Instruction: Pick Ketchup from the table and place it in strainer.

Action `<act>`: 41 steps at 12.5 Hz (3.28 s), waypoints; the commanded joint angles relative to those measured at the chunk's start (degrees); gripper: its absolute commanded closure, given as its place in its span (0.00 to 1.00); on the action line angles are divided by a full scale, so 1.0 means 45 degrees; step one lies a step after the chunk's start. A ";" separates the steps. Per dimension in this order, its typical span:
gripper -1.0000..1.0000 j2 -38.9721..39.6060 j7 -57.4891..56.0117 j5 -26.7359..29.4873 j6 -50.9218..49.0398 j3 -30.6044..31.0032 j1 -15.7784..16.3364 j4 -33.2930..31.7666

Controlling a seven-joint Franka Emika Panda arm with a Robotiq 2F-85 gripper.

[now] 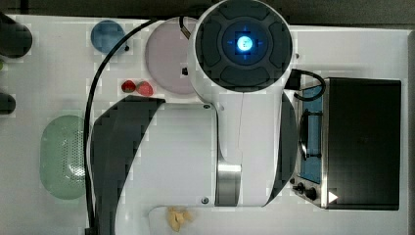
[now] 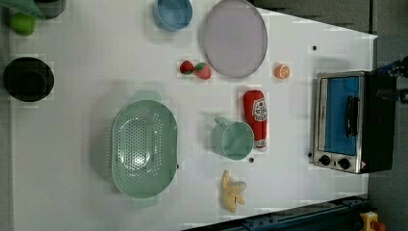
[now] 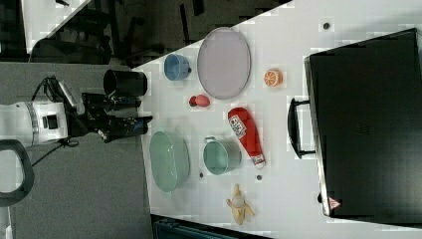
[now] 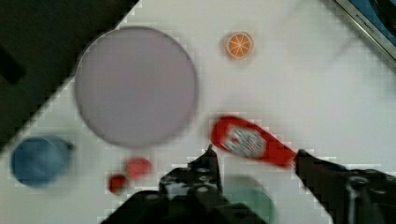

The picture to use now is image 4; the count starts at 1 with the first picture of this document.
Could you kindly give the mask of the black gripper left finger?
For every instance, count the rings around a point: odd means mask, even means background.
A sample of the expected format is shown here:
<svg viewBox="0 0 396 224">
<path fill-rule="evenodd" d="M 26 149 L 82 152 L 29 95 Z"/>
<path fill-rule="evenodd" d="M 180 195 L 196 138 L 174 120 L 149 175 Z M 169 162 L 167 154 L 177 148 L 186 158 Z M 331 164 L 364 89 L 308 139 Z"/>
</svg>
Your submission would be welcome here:
<svg viewBox="0 0 396 224">
<path fill-rule="evenodd" d="M 163 176 L 157 190 L 131 196 L 102 224 L 268 224 L 243 203 L 225 198 L 216 152 Z"/>
</svg>

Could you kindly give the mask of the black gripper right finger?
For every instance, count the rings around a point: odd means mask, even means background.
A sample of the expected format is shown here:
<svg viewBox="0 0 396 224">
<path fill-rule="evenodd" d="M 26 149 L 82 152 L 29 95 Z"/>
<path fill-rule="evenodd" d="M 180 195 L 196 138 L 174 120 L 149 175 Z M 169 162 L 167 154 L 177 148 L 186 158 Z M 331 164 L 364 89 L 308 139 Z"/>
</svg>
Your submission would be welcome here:
<svg viewBox="0 0 396 224">
<path fill-rule="evenodd" d="M 333 224 L 396 224 L 396 179 L 375 169 L 348 169 L 301 149 L 295 174 Z"/>
</svg>

